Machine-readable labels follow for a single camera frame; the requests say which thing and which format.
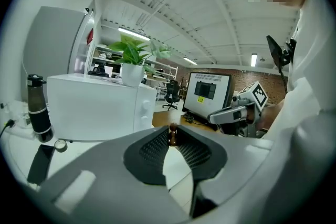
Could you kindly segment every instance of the chair base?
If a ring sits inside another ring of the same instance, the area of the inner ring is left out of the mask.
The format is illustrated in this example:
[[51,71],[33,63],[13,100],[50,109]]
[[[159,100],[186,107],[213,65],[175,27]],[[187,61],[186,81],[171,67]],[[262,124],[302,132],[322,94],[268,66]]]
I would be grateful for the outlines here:
[[168,111],[170,108],[174,108],[174,109],[177,109],[177,106],[173,105],[173,104],[164,104],[162,105],[162,107],[164,108],[165,106],[168,106]]

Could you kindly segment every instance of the yellow sticky note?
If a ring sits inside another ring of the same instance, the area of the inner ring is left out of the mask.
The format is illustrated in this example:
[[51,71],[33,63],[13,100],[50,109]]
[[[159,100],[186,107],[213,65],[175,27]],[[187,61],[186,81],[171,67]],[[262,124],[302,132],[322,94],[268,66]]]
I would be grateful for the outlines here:
[[197,99],[197,101],[198,101],[198,103],[203,104],[203,102],[204,102],[204,97],[199,96],[198,99]]

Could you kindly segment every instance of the person's arm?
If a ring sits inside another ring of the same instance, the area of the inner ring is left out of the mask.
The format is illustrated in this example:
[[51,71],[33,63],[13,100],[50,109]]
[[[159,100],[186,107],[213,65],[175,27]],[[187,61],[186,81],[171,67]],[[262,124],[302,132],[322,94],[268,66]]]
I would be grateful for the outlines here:
[[[263,109],[261,114],[261,119],[257,124],[257,129],[260,130],[262,128],[269,129],[273,124],[275,118],[278,116],[280,110],[284,105],[284,99],[275,105],[268,106]],[[254,110],[249,110],[247,113],[247,119],[250,121],[254,120]]]

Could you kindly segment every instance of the fluorescent light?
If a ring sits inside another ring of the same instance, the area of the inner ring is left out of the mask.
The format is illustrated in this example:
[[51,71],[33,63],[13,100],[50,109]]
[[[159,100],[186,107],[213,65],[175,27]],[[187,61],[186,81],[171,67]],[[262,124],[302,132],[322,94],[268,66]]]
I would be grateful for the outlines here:
[[188,62],[190,62],[190,63],[192,63],[193,65],[196,65],[196,63],[195,62],[193,62],[192,60],[189,60],[188,58],[186,58],[186,57],[184,57],[183,58],[184,60],[186,60],[186,61],[188,61]]
[[128,30],[128,29],[125,29],[125,28],[122,28],[122,27],[118,27],[118,30],[121,31],[121,32],[124,32],[124,33],[127,33],[127,34],[130,34],[132,36],[135,36],[135,37],[139,37],[139,38],[142,38],[146,41],[149,41],[151,40],[150,38],[148,38],[147,36],[144,36],[144,35],[141,35],[141,34],[138,34],[136,32],[133,32],[131,30]]
[[252,54],[252,57],[251,57],[251,66],[252,67],[256,66],[257,56],[258,56],[257,54]]

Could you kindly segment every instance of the brown chess piece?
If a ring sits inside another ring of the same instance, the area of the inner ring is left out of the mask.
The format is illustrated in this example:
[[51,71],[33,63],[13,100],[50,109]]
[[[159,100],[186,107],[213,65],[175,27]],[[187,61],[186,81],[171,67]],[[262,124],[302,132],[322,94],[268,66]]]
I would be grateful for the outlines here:
[[172,123],[169,128],[171,130],[170,133],[170,145],[171,146],[177,146],[177,140],[176,140],[176,129],[178,125],[176,123]]

